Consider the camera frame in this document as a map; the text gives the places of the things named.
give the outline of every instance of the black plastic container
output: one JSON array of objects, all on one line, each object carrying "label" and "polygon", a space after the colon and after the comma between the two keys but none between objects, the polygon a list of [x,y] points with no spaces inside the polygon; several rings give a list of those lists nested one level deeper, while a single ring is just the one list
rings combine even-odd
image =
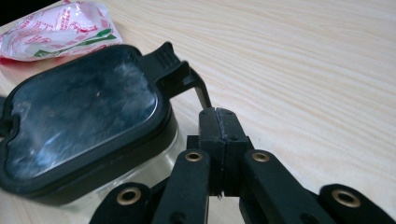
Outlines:
[{"label": "black plastic container", "polygon": [[112,46],[28,78],[4,102],[1,187],[63,205],[140,169],[175,143],[169,99],[189,88],[210,107],[170,43],[146,56]]}]

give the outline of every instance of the plastic wrapper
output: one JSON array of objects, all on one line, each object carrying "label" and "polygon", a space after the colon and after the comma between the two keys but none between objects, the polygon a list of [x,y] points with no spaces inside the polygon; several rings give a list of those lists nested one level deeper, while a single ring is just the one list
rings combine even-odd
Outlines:
[{"label": "plastic wrapper", "polygon": [[0,58],[29,62],[86,54],[120,43],[105,5],[64,1],[27,16],[0,35]]}]

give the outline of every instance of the metal grommet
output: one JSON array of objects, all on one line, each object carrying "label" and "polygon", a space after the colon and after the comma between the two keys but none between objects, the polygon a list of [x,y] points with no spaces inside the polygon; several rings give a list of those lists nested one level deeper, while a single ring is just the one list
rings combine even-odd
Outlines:
[{"label": "metal grommet", "polygon": [[121,205],[130,205],[139,201],[142,196],[142,192],[138,188],[123,189],[119,195],[117,195],[117,203]]},{"label": "metal grommet", "polygon": [[358,197],[356,197],[354,194],[351,192],[348,192],[343,189],[335,189],[332,191],[332,197],[340,204],[345,205],[347,207],[360,207],[361,206],[361,200],[359,200]]},{"label": "metal grommet", "polygon": [[255,152],[251,155],[255,161],[269,161],[270,157],[262,152]]},{"label": "metal grommet", "polygon": [[202,159],[201,153],[198,152],[190,152],[186,154],[186,160],[188,161],[200,161]]}]

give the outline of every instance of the black bracket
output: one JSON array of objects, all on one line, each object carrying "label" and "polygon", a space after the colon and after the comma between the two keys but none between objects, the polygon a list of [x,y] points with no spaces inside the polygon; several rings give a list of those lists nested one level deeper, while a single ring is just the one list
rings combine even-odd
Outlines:
[{"label": "black bracket", "polygon": [[128,183],[113,189],[92,217],[99,223],[203,224],[209,196],[237,196],[245,223],[396,223],[347,186],[316,195],[304,189],[275,155],[254,149],[232,111],[208,108],[199,136],[188,137],[172,174],[152,189]]}]

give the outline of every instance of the light wood surface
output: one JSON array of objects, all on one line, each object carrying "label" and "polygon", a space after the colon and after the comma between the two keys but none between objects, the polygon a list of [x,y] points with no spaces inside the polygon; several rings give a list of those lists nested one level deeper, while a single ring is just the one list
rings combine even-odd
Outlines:
[{"label": "light wood surface", "polygon": [[[235,112],[305,188],[344,184],[396,218],[395,1],[100,2],[143,54],[170,41],[213,106]],[[71,59],[0,64],[0,94]],[[183,136],[197,134],[195,92],[172,104]],[[84,220],[0,191],[0,223]],[[211,199],[209,223],[243,223],[237,199]]]}]

